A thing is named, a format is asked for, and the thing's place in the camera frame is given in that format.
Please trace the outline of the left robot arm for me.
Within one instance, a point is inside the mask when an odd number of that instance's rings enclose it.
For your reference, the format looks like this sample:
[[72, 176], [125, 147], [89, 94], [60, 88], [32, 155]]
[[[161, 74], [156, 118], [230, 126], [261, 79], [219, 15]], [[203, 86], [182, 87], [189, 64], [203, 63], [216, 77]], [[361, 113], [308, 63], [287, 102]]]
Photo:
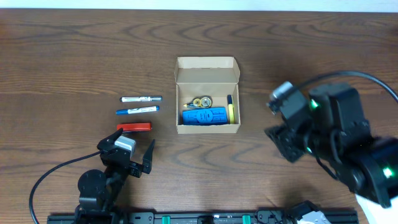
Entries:
[[98, 145], [99, 156], [105, 171], [92, 169], [78, 180], [79, 205], [74, 223], [128, 223], [128, 214], [116, 206], [116, 201], [129, 176], [139, 178], [150, 174], [155, 140], [146, 150], [142, 163], [131, 160], [136, 141], [123, 136], [123, 129], [102, 139]]

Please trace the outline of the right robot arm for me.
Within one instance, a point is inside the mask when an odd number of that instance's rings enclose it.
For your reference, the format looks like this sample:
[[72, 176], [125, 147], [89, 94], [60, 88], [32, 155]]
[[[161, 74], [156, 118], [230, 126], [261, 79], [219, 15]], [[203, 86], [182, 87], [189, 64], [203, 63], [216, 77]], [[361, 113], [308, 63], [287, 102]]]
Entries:
[[290, 82], [270, 95], [269, 108], [283, 124], [265, 129], [282, 156], [294, 163], [303, 155], [349, 191], [382, 208], [397, 197], [397, 139], [371, 134], [357, 89], [347, 83], [312, 88], [305, 97]]

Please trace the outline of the yellow highlighter pen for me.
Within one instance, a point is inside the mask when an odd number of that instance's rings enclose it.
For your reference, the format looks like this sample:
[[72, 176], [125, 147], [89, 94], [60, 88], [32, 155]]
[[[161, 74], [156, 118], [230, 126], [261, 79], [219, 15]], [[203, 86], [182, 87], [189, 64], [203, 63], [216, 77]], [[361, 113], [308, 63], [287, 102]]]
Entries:
[[232, 95], [227, 96], [227, 102], [228, 102], [229, 123], [234, 124], [235, 118], [234, 118], [234, 105], [233, 105]]

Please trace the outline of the correction tape dispenser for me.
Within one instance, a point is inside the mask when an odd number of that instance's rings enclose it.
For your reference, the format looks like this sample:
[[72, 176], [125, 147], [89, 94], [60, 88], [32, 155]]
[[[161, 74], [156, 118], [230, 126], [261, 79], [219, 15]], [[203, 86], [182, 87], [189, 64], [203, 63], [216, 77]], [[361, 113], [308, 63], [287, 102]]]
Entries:
[[213, 100], [210, 96], [198, 96], [195, 97], [191, 102], [185, 103], [183, 106], [190, 109], [207, 109], [211, 108]]

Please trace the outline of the blue whiteboard marker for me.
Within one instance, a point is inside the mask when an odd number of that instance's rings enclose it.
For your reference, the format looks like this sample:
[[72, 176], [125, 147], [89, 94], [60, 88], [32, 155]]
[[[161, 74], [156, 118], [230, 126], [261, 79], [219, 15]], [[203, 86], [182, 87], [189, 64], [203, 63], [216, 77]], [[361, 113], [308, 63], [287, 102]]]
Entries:
[[142, 108], [131, 108], [131, 109], [123, 109], [117, 110], [116, 115], [127, 115], [127, 114], [138, 114], [138, 113], [148, 113], [160, 110], [159, 106], [148, 106]]

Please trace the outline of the black whiteboard marker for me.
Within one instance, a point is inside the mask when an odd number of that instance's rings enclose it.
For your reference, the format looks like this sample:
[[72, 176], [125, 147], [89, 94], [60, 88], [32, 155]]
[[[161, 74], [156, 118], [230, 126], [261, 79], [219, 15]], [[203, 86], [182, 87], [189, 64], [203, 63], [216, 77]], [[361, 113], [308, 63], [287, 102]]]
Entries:
[[122, 96], [120, 102], [148, 102], [148, 101], [162, 101], [161, 96]]

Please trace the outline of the cardboard box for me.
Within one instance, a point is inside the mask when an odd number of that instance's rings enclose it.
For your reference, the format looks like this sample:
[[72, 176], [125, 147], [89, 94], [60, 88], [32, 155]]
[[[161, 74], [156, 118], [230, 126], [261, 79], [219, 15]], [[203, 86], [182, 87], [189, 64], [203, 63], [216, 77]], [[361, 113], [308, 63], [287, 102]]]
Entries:
[[[179, 134], [233, 134], [241, 125], [239, 78], [241, 71], [234, 57], [178, 57], [175, 64], [176, 128]], [[184, 104], [195, 97], [209, 96], [213, 108], [228, 109], [231, 95], [234, 123], [210, 126], [183, 124]]]

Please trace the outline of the blue magnetic whiteboard eraser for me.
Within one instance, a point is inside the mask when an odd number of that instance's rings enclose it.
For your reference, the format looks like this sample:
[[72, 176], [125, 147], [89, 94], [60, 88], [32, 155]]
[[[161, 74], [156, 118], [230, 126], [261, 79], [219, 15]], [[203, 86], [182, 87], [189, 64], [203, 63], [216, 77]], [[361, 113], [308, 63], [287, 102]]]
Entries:
[[196, 109], [182, 112], [183, 125], [211, 126], [228, 124], [225, 108]]

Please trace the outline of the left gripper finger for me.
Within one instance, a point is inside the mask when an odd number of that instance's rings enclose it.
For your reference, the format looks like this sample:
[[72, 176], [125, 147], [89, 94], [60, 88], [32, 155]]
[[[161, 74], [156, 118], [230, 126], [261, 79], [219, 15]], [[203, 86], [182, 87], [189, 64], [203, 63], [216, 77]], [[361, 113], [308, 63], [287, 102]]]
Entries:
[[145, 174], [150, 174], [152, 170], [152, 157], [153, 157], [154, 146], [155, 146], [155, 139], [152, 140], [150, 146], [148, 147], [142, 158], [142, 172]]
[[115, 133], [111, 134], [110, 136], [102, 139], [98, 145], [97, 149], [99, 151], [108, 152], [115, 148], [116, 140], [122, 136], [123, 128], [119, 128]]

